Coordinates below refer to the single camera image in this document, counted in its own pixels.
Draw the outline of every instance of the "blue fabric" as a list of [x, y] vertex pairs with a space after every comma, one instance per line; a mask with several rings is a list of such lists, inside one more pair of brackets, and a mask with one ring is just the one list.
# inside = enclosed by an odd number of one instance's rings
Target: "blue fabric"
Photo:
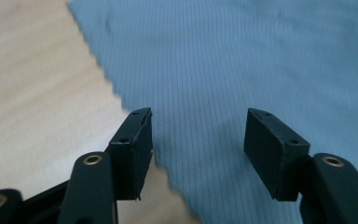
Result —
[[123, 107], [153, 109], [157, 162], [203, 223], [298, 223], [243, 153], [248, 107], [358, 168], [358, 1], [75, 0]]

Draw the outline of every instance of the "tabletop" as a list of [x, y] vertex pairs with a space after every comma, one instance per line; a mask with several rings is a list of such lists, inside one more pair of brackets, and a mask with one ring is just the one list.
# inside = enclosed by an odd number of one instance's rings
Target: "tabletop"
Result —
[[[128, 114], [65, 1], [0, 0], [0, 189], [28, 199], [67, 180]], [[118, 202], [120, 223], [199, 223], [154, 160], [141, 196]]]

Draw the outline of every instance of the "blue cloth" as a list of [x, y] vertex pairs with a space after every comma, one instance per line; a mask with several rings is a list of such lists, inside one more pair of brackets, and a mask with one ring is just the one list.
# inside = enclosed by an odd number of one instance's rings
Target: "blue cloth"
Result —
[[203, 223], [298, 223], [243, 153], [248, 107], [358, 169], [358, 1], [74, 0], [123, 107], [153, 109], [156, 158]]

